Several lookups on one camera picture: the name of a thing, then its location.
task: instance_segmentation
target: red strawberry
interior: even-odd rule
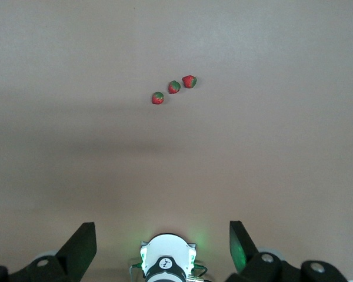
[[[182,78],[182,80],[184,83],[184,87],[193,88],[196,84],[197,78],[192,75],[188,75],[188,76],[185,76],[184,78]]]
[[[164,95],[161,92],[155,92],[152,95],[152,103],[159,105],[162,104],[164,102]]]
[[[176,82],[175,80],[173,80],[172,82],[169,83],[169,93],[170,94],[178,93],[179,90],[181,90],[181,85],[179,82]]]

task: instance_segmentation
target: metal bolt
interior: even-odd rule
[[[40,260],[40,261],[38,261],[36,266],[42,267],[42,266],[45,266],[46,264],[48,264],[48,260]]]
[[[273,257],[270,254],[263,254],[261,258],[266,263],[273,263]]]
[[[312,263],[312,264],[310,264],[310,266],[316,272],[319,272],[319,273],[325,272],[324,267],[320,263]]]

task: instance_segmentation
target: green calyx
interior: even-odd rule
[[[175,80],[173,80],[172,82],[170,82],[170,86],[174,89],[174,90],[180,90],[181,89],[181,84]]]
[[[157,98],[157,99],[163,99],[164,95],[161,92],[155,92],[153,94],[153,97]]]
[[[191,88],[196,85],[196,82],[197,82],[197,81],[198,81],[197,78],[193,78],[193,79],[191,80]]]

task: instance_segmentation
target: green light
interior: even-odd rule
[[[145,271],[145,260],[146,260],[146,253],[148,252],[148,248],[143,247],[140,250],[140,255],[141,255],[141,259],[142,259],[142,264],[141,264],[141,268],[143,271]]]
[[[195,257],[196,257],[196,250],[195,249],[190,249],[188,251],[189,253],[189,267],[188,267],[188,274],[191,275],[192,269],[194,268],[194,262],[195,262]]]
[[[211,242],[211,238],[209,235],[209,230],[207,228],[203,228],[202,226],[194,226],[191,227],[187,232],[188,238],[192,238],[194,243],[198,246],[199,251],[208,250]]]
[[[233,259],[235,268],[240,273],[246,266],[247,259],[242,245],[236,238],[234,232],[230,229],[230,253]]]

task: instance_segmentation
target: beige surface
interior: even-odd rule
[[[85,281],[165,231],[223,281],[230,220],[353,279],[353,1],[0,1],[0,264],[95,221]]]

